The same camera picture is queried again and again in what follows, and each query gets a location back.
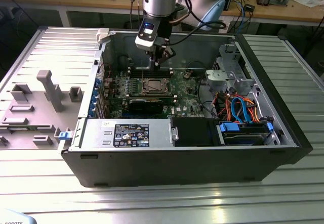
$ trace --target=sticker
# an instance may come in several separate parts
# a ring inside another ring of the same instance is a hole
[[[114,127],[116,124],[116,121],[103,121],[101,123],[101,128],[106,128],[106,127]]]
[[[116,124],[113,142],[114,147],[149,147],[148,124]]]

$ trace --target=gray plastic part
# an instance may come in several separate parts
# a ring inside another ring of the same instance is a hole
[[[0,136],[0,143],[2,143],[4,146],[6,146],[8,143],[8,140],[4,136]]]
[[[0,133],[1,134],[11,134],[11,131],[8,129],[8,127],[0,127]]]
[[[34,136],[32,140],[35,145],[42,146],[42,145],[52,145],[53,142],[49,136]]]
[[[28,102],[25,94],[31,94],[32,91],[29,89],[27,84],[17,83],[10,93],[17,103],[20,103],[21,101]]]
[[[53,125],[49,125],[48,127],[37,127],[37,130],[40,133],[54,133],[55,127]]]
[[[47,96],[49,97],[55,111],[61,112],[63,111],[63,105],[60,100],[60,95],[55,90],[51,77],[52,73],[49,70],[40,70],[36,76],[37,80],[43,84]]]
[[[81,87],[79,86],[72,86],[69,92],[71,102],[81,102],[83,98],[83,93]]]
[[[34,91],[32,94],[26,94],[28,103],[34,106],[35,110],[32,112],[12,112],[10,107],[17,105],[13,100],[6,110],[4,118],[27,118],[29,127],[34,126],[50,126],[54,125],[64,131],[66,128],[75,129],[78,112],[81,103],[72,103],[68,91],[63,92],[63,99],[61,103],[64,106],[64,111],[61,113],[55,112],[52,104],[48,102],[44,96],[43,91]],[[8,125],[0,125],[0,135],[3,135],[10,142],[6,149],[57,149],[58,143],[54,138],[53,133],[45,133],[53,140],[53,144],[36,146],[33,143],[34,135],[42,135],[37,129],[35,130],[8,130]]]
[[[4,118],[2,124],[27,124],[27,118]]]
[[[60,100],[62,100],[63,93],[61,91],[61,88],[60,88],[59,84],[54,84],[54,87],[55,87],[55,91],[56,91],[57,95],[60,97]],[[44,95],[45,95],[47,101],[50,101],[49,96],[47,96],[47,92],[44,92]]]
[[[34,109],[35,108],[30,104],[12,105],[10,107],[11,112],[32,112]]]
[[[60,143],[59,135],[61,133],[61,130],[59,127],[57,127],[56,131],[54,132],[54,139],[56,140],[57,143]]]

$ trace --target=desk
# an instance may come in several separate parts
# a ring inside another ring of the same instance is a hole
[[[119,13],[130,12],[129,0],[15,0],[24,8],[56,10],[59,12],[64,27],[70,27],[67,11],[94,12],[94,13]],[[276,23],[290,25],[317,26],[324,14],[323,7],[308,8],[295,1],[289,1],[287,7],[270,5],[259,6],[256,0],[247,0],[254,5],[255,11],[252,22]],[[15,7],[11,0],[0,0],[0,6]],[[235,3],[231,3],[228,11],[222,13],[225,21],[236,20],[239,10]]]

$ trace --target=white label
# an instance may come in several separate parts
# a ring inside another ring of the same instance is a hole
[[[103,127],[115,127],[116,121],[103,121],[101,123],[101,128]]]

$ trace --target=warning label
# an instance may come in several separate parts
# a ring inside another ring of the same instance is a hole
[[[116,124],[114,147],[149,147],[148,124]]]

